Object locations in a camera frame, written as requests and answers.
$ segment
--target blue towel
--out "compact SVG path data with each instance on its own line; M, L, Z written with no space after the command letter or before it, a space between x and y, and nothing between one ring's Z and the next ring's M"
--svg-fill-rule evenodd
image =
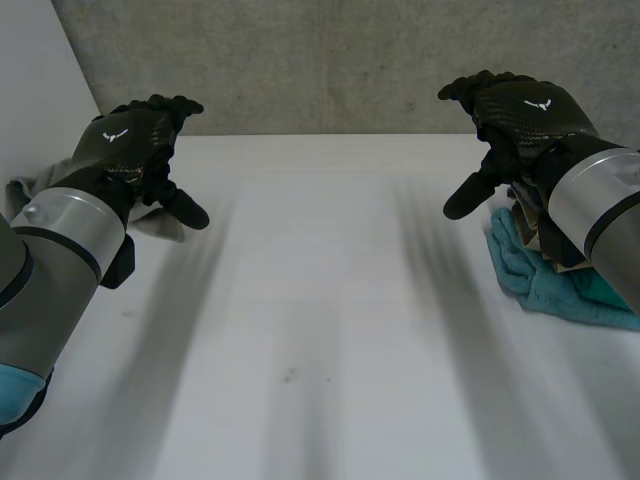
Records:
M573 322L640 330L640 317L583 298L570 274L556 273L539 252L526 249L508 208L493 213L491 226L487 243L498 283L513 293L523 308Z

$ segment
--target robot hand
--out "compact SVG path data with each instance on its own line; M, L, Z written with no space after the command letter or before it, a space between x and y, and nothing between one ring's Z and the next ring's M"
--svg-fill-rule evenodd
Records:
M123 219L135 202L151 205L157 201L186 226L205 228L209 224L206 212L168 178L169 159L184 121L203 111L202 105L183 96L169 99L152 95L146 102L134 100L97 117L73 154L74 160L91 167L54 186L88 191L105 200ZM126 187L114 193L105 186L112 182Z
M444 214L453 220L471 213L503 183L537 186L541 157L558 139L576 134L598 137L566 90L524 75L493 75L485 70L455 80L438 98L459 101L471 115L478 139L491 146L480 170L445 204Z

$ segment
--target glove finger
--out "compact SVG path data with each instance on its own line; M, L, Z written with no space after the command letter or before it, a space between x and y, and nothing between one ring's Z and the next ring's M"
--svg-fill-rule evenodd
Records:
M149 105L153 105L154 107L162 108L167 105L168 101L169 100L163 97L162 95L158 95L157 93L154 93L149 97L149 100L147 100L147 103L149 103Z
M440 100L457 100L468 115L473 115L476 92L489 85L494 78L494 75L488 70L483 70L470 77L460 77L440 90L438 98Z
M200 105L195 100L189 100L183 95L173 97L173 102L178 107L180 112L184 113L187 117L190 115L198 115L204 112L204 107L202 105Z
M189 228L202 230L209 225L207 212L180 188L170 200L161 201L160 205Z
M466 217L488 200L495 193L495 188L503 183L499 176L488 173L486 169L486 165L492 161L493 154L493 151L489 150L480 170L472 173L446 201L442 211L448 219L459 220Z

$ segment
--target white table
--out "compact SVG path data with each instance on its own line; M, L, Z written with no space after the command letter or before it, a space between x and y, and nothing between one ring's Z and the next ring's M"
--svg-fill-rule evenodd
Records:
M504 198L441 214L484 149L182 139L174 177L212 225L135 236L3 478L638 478L640 335L505 296L483 233Z

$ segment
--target black band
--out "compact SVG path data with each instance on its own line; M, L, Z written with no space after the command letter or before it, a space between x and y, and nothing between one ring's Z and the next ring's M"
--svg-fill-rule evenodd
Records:
M59 233L52 232L51 230L47 230L45 228L40 228L40 227L15 227L13 231L19 235L30 235L32 237L46 238L47 240L56 242L62 245L63 247L71 250L73 253L78 255L82 260L84 260L85 263L89 265L89 268L93 270L93 273L95 274L96 279L98 280L98 284L100 284L100 282L102 281L102 271L100 270L100 265L98 265L98 262L96 261L96 259L93 258L93 255L91 255L87 250L85 250L83 246L77 244L70 238L67 238L64 235L61 235Z
M589 230L589 233L587 234L587 238L584 239L584 255L588 260L591 260L591 251L593 250L598 238L600 238L602 232L604 232L616 218L639 203L640 192L633 193L620 200L616 205L607 210L606 213L593 224L591 230Z
M0 308L4 307L7 303L9 303L27 284L29 279L31 278L31 273L33 273L33 258L31 257L31 252L29 251L29 247L27 244L22 242L25 248L25 257L24 263L22 264L22 268L18 272L18 274L14 277L9 285L7 285L2 291L0 291Z

